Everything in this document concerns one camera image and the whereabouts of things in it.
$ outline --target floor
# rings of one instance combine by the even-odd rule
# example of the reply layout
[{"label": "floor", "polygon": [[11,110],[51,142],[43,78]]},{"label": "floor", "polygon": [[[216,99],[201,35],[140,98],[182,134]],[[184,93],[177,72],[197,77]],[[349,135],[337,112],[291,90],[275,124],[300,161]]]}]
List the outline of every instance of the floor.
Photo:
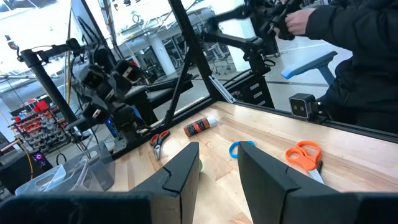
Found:
[{"label": "floor", "polygon": [[[334,73],[336,66],[341,61],[352,56],[351,52],[345,49],[335,47],[322,40],[309,40],[306,37],[297,37],[293,41],[279,40],[278,46],[281,56],[279,58],[271,58],[275,61],[276,66],[272,67],[271,72],[266,75],[266,81],[268,82],[268,87],[270,89],[275,107],[284,111],[290,111],[288,102],[290,96],[293,96],[296,93],[310,93],[315,95],[315,97],[321,97],[327,90],[327,84],[318,70],[311,70],[297,77],[293,77],[290,80],[286,80],[280,75],[283,69],[295,63],[300,63],[300,61],[305,60],[308,57],[314,57],[319,54],[336,51],[338,55],[329,64],[329,69],[332,71],[332,73]],[[192,74],[199,74],[197,68],[193,68],[189,72]],[[222,73],[221,75],[216,75],[216,77],[220,80],[223,80],[221,82],[224,83],[225,80],[233,78],[238,73],[239,72],[234,71],[234,67],[232,66],[232,70],[226,75]],[[208,95],[209,94],[206,86],[203,80],[201,80],[199,77],[197,80],[193,81],[193,88],[181,94],[180,100],[177,104],[177,110],[201,97],[206,97]],[[154,110],[154,113],[159,119],[162,119],[165,116],[170,103],[171,101],[168,101]],[[108,148],[113,146],[113,137],[110,135],[110,132],[104,125],[98,127],[96,135],[99,141],[105,141]],[[92,140],[87,139],[83,143],[88,148],[96,144],[94,138],[92,138]],[[75,145],[70,144],[69,146],[62,148],[60,152],[65,154],[67,159],[71,159],[79,154],[80,150]],[[47,159],[51,164],[57,164],[56,156],[58,153],[58,151],[55,151],[47,156]]]}]

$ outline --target scissors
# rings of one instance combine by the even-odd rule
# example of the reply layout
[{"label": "scissors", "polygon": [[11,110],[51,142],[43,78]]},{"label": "scissors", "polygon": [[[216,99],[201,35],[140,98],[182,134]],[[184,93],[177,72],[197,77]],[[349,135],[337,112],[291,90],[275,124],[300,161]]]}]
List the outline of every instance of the scissors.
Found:
[{"label": "scissors", "polygon": [[170,131],[164,131],[161,134],[155,134],[149,141],[149,144],[154,147],[154,153],[156,160],[160,158],[160,148],[163,142],[170,136]]},{"label": "scissors", "polygon": [[[310,156],[308,151],[303,146],[312,146],[317,150],[314,156]],[[298,154],[298,158],[291,158],[293,154]],[[321,147],[313,141],[300,141],[295,147],[291,147],[285,153],[287,161],[292,164],[297,164],[308,171],[310,176],[319,183],[325,184],[318,169],[322,166],[321,161]]]}]

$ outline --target black jacket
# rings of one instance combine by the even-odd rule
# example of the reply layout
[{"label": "black jacket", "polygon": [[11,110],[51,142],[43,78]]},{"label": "black jacket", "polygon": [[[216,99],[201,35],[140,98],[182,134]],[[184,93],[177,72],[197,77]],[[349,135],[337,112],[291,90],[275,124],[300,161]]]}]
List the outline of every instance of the black jacket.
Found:
[{"label": "black jacket", "polygon": [[310,39],[353,52],[353,66],[398,76],[398,1],[335,0],[310,16]]},{"label": "black jacket", "polygon": [[311,14],[306,36],[353,52],[336,68],[330,102],[398,114],[398,0],[335,0]]}]

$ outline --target workstation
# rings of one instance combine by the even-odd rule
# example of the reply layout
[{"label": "workstation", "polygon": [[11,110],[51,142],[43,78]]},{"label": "workstation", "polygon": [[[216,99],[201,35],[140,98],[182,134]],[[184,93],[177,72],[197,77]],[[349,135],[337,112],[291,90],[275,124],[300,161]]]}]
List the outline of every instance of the workstation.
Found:
[{"label": "workstation", "polygon": [[[84,1],[75,2],[84,6]],[[83,116],[74,118],[58,90],[52,88],[51,79],[40,70],[41,62],[32,60],[36,53],[21,52],[23,61],[36,71],[63,113],[68,123],[66,130],[84,131],[111,118],[118,137],[110,156],[106,156],[114,160],[114,178],[106,189],[101,186],[100,191],[105,192],[74,189],[69,193],[49,190],[43,194],[18,195],[0,208],[5,223],[11,220],[6,213],[11,214],[17,208],[26,217],[35,218],[55,210],[51,207],[61,206],[65,208],[62,212],[54,217],[48,215],[44,222],[60,216],[66,218],[77,206],[76,202],[85,204],[86,208],[81,210],[85,215],[80,217],[84,222],[94,219],[138,223],[393,222],[398,203],[398,135],[333,121],[323,105],[308,94],[297,93],[286,99],[292,112],[274,107],[264,79],[271,68],[262,55],[262,38],[268,35],[271,25],[279,24],[273,19],[283,18],[293,10],[296,1],[268,5],[269,9],[283,10],[270,10],[271,16],[264,13],[268,19],[260,31],[264,36],[252,39],[221,34],[217,27],[226,20],[256,16],[253,15],[253,9],[259,7],[256,4],[212,17],[208,29],[201,34],[202,39],[198,39],[181,1],[169,3],[189,49],[175,87],[171,88],[172,101],[165,118],[159,121],[148,118],[145,126],[137,122],[138,115],[130,107],[148,105],[147,101],[140,104],[142,101],[134,98],[135,90],[139,92],[140,87],[123,85],[122,77],[129,68],[109,68],[105,73],[109,75],[101,79],[93,72],[82,75],[81,82],[95,89],[95,93],[80,93],[90,100],[83,100]],[[288,32],[282,32],[282,37],[293,38]],[[240,48],[251,71],[235,82],[222,85],[211,71],[198,41]],[[73,53],[81,51],[73,40],[64,47]],[[306,64],[286,68],[281,75],[289,79],[318,69],[319,75],[331,85],[334,76],[327,65],[335,55],[330,52],[310,58]],[[176,110],[181,93],[189,88],[184,80],[191,62],[198,67],[210,95]],[[147,120],[143,116],[148,114],[138,111]],[[298,157],[291,158],[290,153]],[[87,163],[94,163],[87,157]],[[48,203],[47,210],[28,212],[32,208],[27,203],[32,200]],[[117,212],[118,216],[93,212],[91,208],[100,209],[96,203],[105,206],[108,213]]]}]

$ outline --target wooden tabletop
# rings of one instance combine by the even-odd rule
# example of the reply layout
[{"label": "wooden tabletop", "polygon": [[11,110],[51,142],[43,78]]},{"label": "wooden tabletop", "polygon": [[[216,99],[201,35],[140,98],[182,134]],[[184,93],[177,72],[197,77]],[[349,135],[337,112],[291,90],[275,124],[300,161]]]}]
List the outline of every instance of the wooden tabletop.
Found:
[{"label": "wooden tabletop", "polygon": [[[218,125],[190,138],[184,134],[185,125],[207,116],[214,116]],[[316,141],[322,148],[326,185],[342,192],[398,191],[398,144],[223,102],[211,105],[170,132],[159,161],[149,143],[119,158],[110,191],[131,190],[189,142],[197,141],[203,169],[193,222],[251,223],[238,162],[228,152],[233,142],[247,140],[284,163],[288,148],[302,140]]]}]

